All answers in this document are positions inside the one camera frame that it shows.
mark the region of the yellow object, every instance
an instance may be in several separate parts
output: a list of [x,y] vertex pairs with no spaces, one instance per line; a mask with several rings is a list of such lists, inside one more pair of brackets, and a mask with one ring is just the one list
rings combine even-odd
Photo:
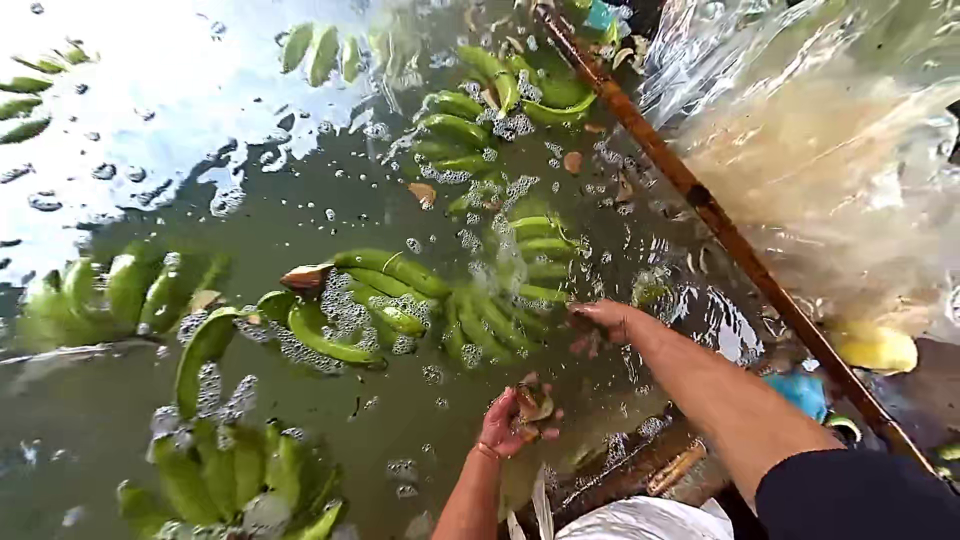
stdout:
[[913,339],[892,328],[871,323],[848,323],[830,332],[837,353],[851,366],[882,375],[912,371],[917,367],[917,346]]

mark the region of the wristband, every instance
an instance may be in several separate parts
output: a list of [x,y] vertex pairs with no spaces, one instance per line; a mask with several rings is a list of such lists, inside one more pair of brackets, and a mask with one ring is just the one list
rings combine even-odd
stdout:
[[493,459],[494,461],[500,460],[500,454],[498,454],[496,450],[494,450],[493,448],[490,448],[489,446],[487,446],[487,443],[482,443],[480,441],[477,441],[477,444],[473,445],[473,448],[480,454],[483,454],[486,457]]

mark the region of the clear plastic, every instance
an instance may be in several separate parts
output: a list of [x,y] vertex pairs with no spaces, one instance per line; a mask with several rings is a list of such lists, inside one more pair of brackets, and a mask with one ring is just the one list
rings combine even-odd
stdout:
[[644,115],[814,317],[944,328],[956,2],[667,0],[645,72]]

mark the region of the wooden pole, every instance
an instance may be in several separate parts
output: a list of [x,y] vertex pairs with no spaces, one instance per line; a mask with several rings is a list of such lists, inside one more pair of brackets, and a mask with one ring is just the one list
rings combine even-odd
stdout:
[[667,148],[657,131],[640,115],[630,97],[610,74],[578,48],[570,24],[552,5],[538,3],[536,14],[560,54],[577,70],[581,79],[593,86],[597,96],[607,104],[607,108],[616,115],[620,124],[633,136],[647,157],[697,210],[700,218],[710,227],[733,260],[767,297],[810,353],[820,361],[830,378],[840,386],[874,433],[887,444],[891,452],[913,457],[933,474],[933,467],[920,449],[910,440],[900,424],[884,410],[883,405],[870,394],[850,366],[840,359],[824,335],[797,307],[790,295],[777,284],[766,266],[756,257],[750,243],[736,229],[709,190],[700,184],[680,158]]

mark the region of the water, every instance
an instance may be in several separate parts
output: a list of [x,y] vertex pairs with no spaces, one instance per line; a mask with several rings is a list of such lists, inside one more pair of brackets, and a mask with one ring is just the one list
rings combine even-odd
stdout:
[[[449,61],[453,47],[481,40],[466,28],[464,5],[63,0],[39,10],[15,1],[0,11],[0,56],[62,46],[64,35],[99,53],[42,94],[53,118],[46,132],[0,145],[0,170],[26,171],[0,185],[7,325],[30,278],[80,252],[119,253],[135,239],[229,255],[221,292],[237,307],[280,288],[287,270],[357,247],[402,251],[451,282],[482,272],[477,242],[490,214],[452,221],[444,209],[465,185],[418,179],[403,159],[388,158],[423,96],[463,78]],[[505,14],[494,11],[476,21]],[[384,78],[368,59],[353,84],[334,72],[318,88],[301,70],[281,75],[277,35],[309,19],[337,24],[341,37],[400,29],[395,50],[410,59],[421,47],[420,69],[390,68]],[[527,40],[516,26],[498,32]],[[636,275],[656,272],[671,284],[652,307],[661,319],[731,361],[756,360],[781,331],[776,317],[764,315],[755,290],[669,185],[642,160],[629,163],[636,150],[612,119],[599,111],[591,122],[608,132],[537,127],[500,144],[496,158],[515,182],[505,205],[547,201],[588,242],[570,284],[578,299],[629,302]],[[506,135],[525,128],[502,126]],[[577,176],[561,165],[573,151],[584,156]],[[618,202],[625,156],[636,193]],[[411,182],[434,186],[432,209],[408,190]],[[644,420],[666,402],[636,354],[572,356],[563,328],[514,365],[465,374],[439,347],[443,325],[435,326],[415,354],[392,357],[385,371],[347,368],[325,378],[240,336],[222,362],[225,394],[256,376],[252,417],[323,436],[344,469],[346,521],[364,538],[399,537],[424,512],[439,516],[487,404],[531,370],[554,383],[564,436],[508,464],[512,504],[525,502],[541,460],[570,470],[578,456],[620,440],[617,433],[649,430]],[[156,487],[145,461],[150,419],[171,401],[181,352],[172,336],[166,341],[160,353],[136,347],[49,373],[0,368],[0,521],[11,536],[129,535],[113,493],[127,478]]]

